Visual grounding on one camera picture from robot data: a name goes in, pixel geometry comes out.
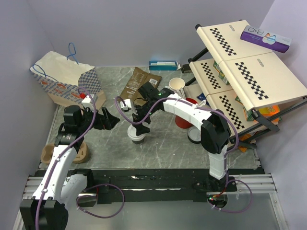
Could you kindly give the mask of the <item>white plastic cup lid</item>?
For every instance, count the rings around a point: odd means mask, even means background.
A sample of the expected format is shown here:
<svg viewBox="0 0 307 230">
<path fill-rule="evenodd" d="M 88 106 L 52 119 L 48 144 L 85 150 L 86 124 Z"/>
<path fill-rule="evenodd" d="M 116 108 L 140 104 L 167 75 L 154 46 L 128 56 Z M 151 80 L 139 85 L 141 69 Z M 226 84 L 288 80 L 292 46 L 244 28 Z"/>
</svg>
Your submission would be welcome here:
<svg viewBox="0 0 307 230">
<path fill-rule="evenodd" d="M 130 125 L 127 130 L 128 137 L 132 140 L 133 137 L 136 137 L 136 129 L 133 125 Z"/>
</svg>

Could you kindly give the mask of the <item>black paper coffee cup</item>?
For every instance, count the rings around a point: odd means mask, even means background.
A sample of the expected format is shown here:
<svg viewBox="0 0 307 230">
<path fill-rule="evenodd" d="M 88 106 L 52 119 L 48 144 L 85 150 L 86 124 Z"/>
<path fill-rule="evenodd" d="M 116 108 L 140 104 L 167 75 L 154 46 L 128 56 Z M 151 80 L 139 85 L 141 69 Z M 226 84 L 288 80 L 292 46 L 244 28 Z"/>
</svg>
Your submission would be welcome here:
<svg viewBox="0 0 307 230">
<path fill-rule="evenodd" d="M 134 144 L 142 144 L 144 142 L 145 135 L 140 135 L 132 138 Z"/>
</svg>

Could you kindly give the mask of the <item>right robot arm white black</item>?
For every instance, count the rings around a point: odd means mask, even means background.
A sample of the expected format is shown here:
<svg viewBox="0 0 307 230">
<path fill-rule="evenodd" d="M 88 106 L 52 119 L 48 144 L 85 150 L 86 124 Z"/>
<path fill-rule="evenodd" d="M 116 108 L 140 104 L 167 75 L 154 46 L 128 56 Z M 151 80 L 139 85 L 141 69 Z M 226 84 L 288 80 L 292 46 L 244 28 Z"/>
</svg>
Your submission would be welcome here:
<svg viewBox="0 0 307 230">
<path fill-rule="evenodd" d="M 168 88 L 159 91 L 149 82 L 141 86 L 138 92 L 145 99 L 144 105 L 134 105 L 133 100 L 126 100 L 128 108 L 133 111 L 132 125 L 136 136 L 150 132 L 142 123 L 150 124 L 150 115 L 158 110 L 188 121 L 199 130 L 201 145 L 209 153 L 209 174 L 212 176 L 209 180 L 210 187 L 215 191 L 222 190 L 226 186 L 226 151 L 231 136 L 229 120 L 223 112 L 188 102 Z"/>
</svg>

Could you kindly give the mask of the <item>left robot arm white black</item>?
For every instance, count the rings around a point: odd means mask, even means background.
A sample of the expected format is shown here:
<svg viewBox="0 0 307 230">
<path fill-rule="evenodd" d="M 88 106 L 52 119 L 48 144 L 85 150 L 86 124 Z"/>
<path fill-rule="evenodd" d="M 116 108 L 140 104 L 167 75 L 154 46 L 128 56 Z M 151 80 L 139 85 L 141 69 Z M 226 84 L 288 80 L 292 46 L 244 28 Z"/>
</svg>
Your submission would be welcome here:
<svg viewBox="0 0 307 230">
<path fill-rule="evenodd" d="M 76 170 L 66 180 L 84 136 L 92 128 L 111 130 L 119 122 L 119 118 L 105 107 L 100 114 L 89 107 L 71 105 L 64 109 L 63 118 L 45 175 L 32 197 L 22 200 L 20 204 L 20 213 L 27 230 L 66 228 L 72 203 L 81 191 L 91 192 L 95 186 L 93 172 L 89 169 Z"/>
</svg>

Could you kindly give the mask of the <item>brown coffee bean pouch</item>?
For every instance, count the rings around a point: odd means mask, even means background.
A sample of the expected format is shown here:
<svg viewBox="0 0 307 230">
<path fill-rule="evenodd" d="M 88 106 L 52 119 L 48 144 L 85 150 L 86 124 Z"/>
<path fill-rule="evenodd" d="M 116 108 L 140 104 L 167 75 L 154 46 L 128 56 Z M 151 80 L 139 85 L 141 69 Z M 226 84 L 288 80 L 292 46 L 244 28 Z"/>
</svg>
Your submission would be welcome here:
<svg viewBox="0 0 307 230">
<path fill-rule="evenodd" d="M 146 103 L 145 99 L 138 92 L 138 89 L 146 82 L 150 82 L 156 89 L 162 80 L 161 76 L 147 73 L 138 67 L 135 67 L 132 76 L 120 94 L 122 99 L 131 99 L 135 105 L 142 106 Z"/>
</svg>

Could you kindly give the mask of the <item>red cup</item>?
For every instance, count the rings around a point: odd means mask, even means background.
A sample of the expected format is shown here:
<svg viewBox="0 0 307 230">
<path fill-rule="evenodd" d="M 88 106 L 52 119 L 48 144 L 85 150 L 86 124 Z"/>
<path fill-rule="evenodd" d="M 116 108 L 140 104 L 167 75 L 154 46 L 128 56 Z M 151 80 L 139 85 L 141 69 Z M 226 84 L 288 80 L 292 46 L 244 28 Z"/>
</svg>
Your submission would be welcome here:
<svg viewBox="0 0 307 230">
<path fill-rule="evenodd" d="M 196 104 L 197 101 L 192 99 L 192 98 L 186 98 L 186 100 L 192 104 Z M 193 125 L 191 123 L 189 123 L 188 121 L 186 121 L 185 119 L 179 117 L 179 116 L 176 116 L 175 117 L 175 124 L 181 128 L 181 129 L 188 129 L 190 127 L 192 127 Z"/>
</svg>

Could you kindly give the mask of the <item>brown pulp cup carrier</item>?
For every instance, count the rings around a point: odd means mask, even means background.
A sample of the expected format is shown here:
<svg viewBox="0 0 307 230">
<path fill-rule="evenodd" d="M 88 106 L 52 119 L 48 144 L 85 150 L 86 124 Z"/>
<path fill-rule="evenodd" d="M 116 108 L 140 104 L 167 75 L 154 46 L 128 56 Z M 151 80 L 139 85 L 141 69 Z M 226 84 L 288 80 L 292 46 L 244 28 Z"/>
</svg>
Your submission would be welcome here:
<svg viewBox="0 0 307 230">
<path fill-rule="evenodd" d="M 53 156 L 54 147 L 55 145 L 51 143 L 44 146 L 42 150 L 42 154 L 41 154 L 41 161 L 44 164 L 50 164 L 51 158 Z M 75 159 L 73 160 L 73 163 L 75 164 L 84 163 L 87 161 L 89 156 L 90 156 L 90 153 L 89 153 L 88 146 L 86 142 L 83 141 Z"/>
</svg>

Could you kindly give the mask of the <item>stack of paper cups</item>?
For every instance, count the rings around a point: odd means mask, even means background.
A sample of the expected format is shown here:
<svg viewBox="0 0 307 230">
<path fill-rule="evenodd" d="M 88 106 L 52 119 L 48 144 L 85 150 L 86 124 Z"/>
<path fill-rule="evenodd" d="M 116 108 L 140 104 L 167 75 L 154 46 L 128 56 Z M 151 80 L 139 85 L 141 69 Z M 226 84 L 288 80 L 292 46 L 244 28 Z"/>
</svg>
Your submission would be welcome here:
<svg viewBox="0 0 307 230">
<path fill-rule="evenodd" d="M 169 81 L 168 86 L 166 87 L 166 92 L 168 93 L 175 93 L 177 94 L 180 98 L 186 99 L 186 95 L 184 92 L 184 87 L 185 87 L 185 81 L 181 78 L 172 78 Z"/>
</svg>

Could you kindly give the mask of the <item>blue checkered paper bag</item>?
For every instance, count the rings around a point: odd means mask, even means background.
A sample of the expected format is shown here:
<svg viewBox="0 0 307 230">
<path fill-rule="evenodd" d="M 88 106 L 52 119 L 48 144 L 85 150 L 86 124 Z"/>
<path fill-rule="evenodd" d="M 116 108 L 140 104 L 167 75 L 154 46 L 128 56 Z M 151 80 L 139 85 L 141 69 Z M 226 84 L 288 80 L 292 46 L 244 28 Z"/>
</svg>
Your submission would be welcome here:
<svg viewBox="0 0 307 230">
<path fill-rule="evenodd" d="M 31 73 L 54 103 L 64 107 L 81 105 L 86 96 L 84 91 L 78 91 L 82 87 L 93 95 L 96 108 L 100 109 L 106 96 L 95 67 L 76 59 L 74 43 L 70 42 L 68 49 L 68 56 L 55 51 L 46 53 L 30 67 Z"/>
</svg>

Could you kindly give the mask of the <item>teal blue box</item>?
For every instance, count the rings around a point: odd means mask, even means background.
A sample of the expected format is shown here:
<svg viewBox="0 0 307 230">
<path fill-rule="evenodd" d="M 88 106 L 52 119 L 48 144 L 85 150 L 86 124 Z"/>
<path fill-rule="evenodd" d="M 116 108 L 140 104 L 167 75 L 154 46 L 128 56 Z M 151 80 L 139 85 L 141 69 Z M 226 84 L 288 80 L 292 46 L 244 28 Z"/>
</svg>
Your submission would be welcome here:
<svg viewBox="0 0 307 230">
<path fill-rule="evenodd" d="M 176 61 L 149 61 L 150 71 L 176 71 L 181 69 L 181 65 Z"/>
</svg>

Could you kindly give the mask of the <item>green snack boxes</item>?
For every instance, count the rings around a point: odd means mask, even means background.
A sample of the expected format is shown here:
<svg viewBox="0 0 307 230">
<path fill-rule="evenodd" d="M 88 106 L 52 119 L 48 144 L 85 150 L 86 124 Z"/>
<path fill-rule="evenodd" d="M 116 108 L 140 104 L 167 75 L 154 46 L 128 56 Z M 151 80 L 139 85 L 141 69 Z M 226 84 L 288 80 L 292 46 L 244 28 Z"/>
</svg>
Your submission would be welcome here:
<svg viewBox="0 0 307 230">
<path fill-rule="evenodd" d="M 218 72 L 218 77 L 226 84 L 229 85 L 229 81 L 226 78 L 225 74 L 222 72 L 221 68 L 219 67 L 219 65 L 217 64 L 217 62 L 214 60 L 213 61 L 213 67 L 214 69 Z"/>
</svg>

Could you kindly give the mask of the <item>orange snack packet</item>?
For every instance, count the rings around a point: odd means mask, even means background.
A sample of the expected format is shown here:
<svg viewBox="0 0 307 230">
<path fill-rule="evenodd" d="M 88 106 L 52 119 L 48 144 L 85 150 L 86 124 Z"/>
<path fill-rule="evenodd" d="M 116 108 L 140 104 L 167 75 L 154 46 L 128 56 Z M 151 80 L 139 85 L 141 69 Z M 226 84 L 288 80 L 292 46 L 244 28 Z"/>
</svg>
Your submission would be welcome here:
<svg viewBox="0 0 307 230">
<path fill-rule="evenodd" d="M 253 137 L 252 134 L 245 134 L 245 135 L 241 136 L 241 137 L 239 138 L 239 140 L 240 140 L 240 141 L 244 141 L 244 140 L 247 140 L 248 138 L 251 138 L 251 137 Z M 246 152 L 248 149 L 253 149 L 252 145 L 253 145 L 253 144 L 256 144 L 256 140 L 255 140 L 255 139 L 249 140 L 249 141 L 248 141 L 248 144 L 249 144 L 249 146 L 247 146 L 247 147 L 242 146 L 242 145 L 238 145 L 238 149 L 239 149 L 241 152 Z"/>
</svg>

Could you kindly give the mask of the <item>cream checkered tiered shelf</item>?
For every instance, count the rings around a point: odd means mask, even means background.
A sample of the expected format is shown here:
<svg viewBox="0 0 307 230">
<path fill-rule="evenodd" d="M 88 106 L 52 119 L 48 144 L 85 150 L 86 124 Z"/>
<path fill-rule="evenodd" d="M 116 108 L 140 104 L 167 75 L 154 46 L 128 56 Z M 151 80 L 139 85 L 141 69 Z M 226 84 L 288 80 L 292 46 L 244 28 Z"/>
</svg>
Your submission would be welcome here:
<svg viewBox="0 0 307 230">
<path fill-rule="evenodd" d="M 189 59 L 193 80 L 210 107 L 224 112 L 235 136 L 252 134 L 248 141 L 279 130 L 277 120 L 307 103 L 307 89 L 270 49 L 240 39 L 248 25 L 241 20 L 211 26 L 196 25 L 205 48 Z M 226 85 L 213 67 L 216 61 L 229 81 Z"/>
</svg>

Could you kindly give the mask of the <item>purple white box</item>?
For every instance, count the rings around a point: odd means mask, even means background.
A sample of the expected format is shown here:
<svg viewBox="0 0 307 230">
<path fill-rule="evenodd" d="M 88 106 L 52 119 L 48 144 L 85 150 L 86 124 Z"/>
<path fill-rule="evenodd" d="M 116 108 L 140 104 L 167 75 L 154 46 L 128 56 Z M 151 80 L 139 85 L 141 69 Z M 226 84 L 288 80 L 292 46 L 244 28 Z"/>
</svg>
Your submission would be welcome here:
<svg viewBox="0 0 307 230">
<path fill-rule="evenodd" d="M 244 28 L 240 39 L 280 53 L 285 53 L 292 42 L 291 38 L 267 32 L 250 25 Z"/>
</svg>

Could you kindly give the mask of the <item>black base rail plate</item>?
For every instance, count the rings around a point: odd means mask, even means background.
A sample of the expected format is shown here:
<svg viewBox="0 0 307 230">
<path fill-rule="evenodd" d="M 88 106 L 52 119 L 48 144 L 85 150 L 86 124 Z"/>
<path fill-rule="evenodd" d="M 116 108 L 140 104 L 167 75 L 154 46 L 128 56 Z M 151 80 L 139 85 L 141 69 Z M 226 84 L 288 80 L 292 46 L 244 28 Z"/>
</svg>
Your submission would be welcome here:
<svg viewBox="0 0 307 230">
<path fill-rule="evenodd" d="M 90 182 L 88 193 L 98 193 L 99 204 L 113 202 L 193 201 L 206 202 L 207 195 L 237 191 L 232 178 L 215 179 L 207 169 L 74 169 Z"/>
</svg>

